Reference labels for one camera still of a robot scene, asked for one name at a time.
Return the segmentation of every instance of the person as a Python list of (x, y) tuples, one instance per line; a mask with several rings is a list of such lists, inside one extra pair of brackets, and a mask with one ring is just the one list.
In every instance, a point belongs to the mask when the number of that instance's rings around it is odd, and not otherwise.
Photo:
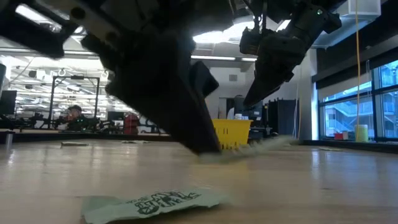
[(69, 123), (67, 130), (69, 131), (82, 131), (84, 127), (85, 116), (81, 113), (81, 107), (73, 105), (68, 108), (69, 110)]
[(226, 115), (226, 119), (234, 119), (235, 117), (235, 108), (231, 108)]
[[(242, 98), (242, 95), (236, 95), (234, 97), (234, 101), (236, 98)], [(226, 119), (235, 119), (235, 107), (232, 107), (231, 109), (229, 109), (228, 114), (226, 115)]]
[(81, 113), (82, 112), (81, 107), (78, 106), (78, 105), (70, 106), (68, 108), (68, 110), (70, 112), (69, 117), (70, 117), (71, 120), (74, 120), (74, 119), (79, 118), (80, 116), (83, 116), (82, 113)]

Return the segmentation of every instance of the yellow basket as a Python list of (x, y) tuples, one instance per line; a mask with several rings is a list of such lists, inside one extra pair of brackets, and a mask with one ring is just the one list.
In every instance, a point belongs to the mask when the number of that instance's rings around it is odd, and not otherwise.
[(251, 120), (212, 119), (221, 149), (237, 149), (248, 143)]

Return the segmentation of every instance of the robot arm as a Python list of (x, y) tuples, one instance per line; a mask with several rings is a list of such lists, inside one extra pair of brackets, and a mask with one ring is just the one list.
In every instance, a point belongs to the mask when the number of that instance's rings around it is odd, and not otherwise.
[[(341, 26), (334, 9), (346, 0), (244, 0), (255, 28), (240, 49), (257, 55), (253, 105), (289, 81), (293, 68), (322, 31)], [(114, 72), (107, 91), (155, 122), (195, 154), (219, 152), (204, 98), (218, 88), (206, 66), (191, 64), (193, 35), (225, 30), (239, 16), (236, 0), (0, 0), (0, 35), (48, 57), (63, 57), (73, 31), (87, 30), (82, 46)], [(25, 4), (60, 25), (54, 32), (16, 13)], [(266, 19), (291, 19), (286, 30)]]

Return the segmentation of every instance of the wooden table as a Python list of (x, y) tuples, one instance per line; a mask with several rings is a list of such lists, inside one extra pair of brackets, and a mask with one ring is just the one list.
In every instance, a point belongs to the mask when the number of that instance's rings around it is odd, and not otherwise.
[(208, 187), (230, 204), (124, 223), (396, 223), (398, 156), (292, 146), (201, 165), (176, 143), (59, 142), (0, 149), (0, 223), (80, 223), (81, 197)]

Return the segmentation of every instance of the red container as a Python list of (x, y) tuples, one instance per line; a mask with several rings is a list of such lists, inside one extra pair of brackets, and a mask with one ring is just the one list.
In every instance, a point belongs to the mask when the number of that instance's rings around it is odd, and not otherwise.
[(343, 134), (335, 133), (335, 140), (343, 140)]
[(124, 118), (124, 134), (138, 134), (138, 122), (139, 118), (135, 114), (127, 115)]

